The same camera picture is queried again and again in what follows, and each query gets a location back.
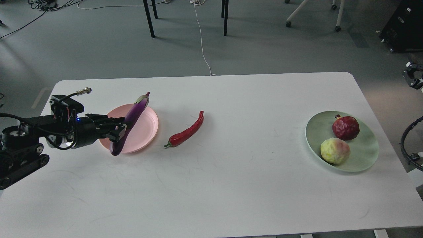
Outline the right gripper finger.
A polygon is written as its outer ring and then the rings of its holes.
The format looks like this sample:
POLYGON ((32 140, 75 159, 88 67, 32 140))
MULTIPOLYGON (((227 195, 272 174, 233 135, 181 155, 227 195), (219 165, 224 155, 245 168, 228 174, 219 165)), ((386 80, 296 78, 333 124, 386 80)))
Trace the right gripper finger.
POLYGON ((415 77, 415 72, 422 72, 423 65, 409 61, 406 64, 406 69, 402 72, 402 76, 409 87, 419 90, 423 86, 422 78, 415 77))

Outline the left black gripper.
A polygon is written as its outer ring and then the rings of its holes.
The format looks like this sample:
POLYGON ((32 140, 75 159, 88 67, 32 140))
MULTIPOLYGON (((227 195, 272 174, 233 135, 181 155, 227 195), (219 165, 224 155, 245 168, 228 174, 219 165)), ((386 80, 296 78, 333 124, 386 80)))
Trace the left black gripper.
POLYGON ((111 142, 118 142, 126 133, 127 124, 124 122, 111 121, 113 117, 101 114, 86 114, 78 118, 74 132, 65 137, 64 144, 72 149, 91 145, 98 139, 109 139, 111 142))

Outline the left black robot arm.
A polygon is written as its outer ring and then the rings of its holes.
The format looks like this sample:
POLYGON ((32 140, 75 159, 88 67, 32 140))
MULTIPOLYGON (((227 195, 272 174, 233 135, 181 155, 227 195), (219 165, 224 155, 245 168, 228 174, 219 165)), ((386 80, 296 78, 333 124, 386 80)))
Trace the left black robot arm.
POLYGON ((52 148, 68 150, 91 145, 98 139, 118 142, 123 137, 126 130, 123 117, 78 116, 84 107, 73 96, 89 93, 91 89, 84 88, 66 96, 51 96, 51 114, 46 116, 21 118, 1 113, 2 118, 17 120, 17 125, 1 131, 1 190, 48 164, 50 157, 43 154, 40 138, 45 138, 52 148))

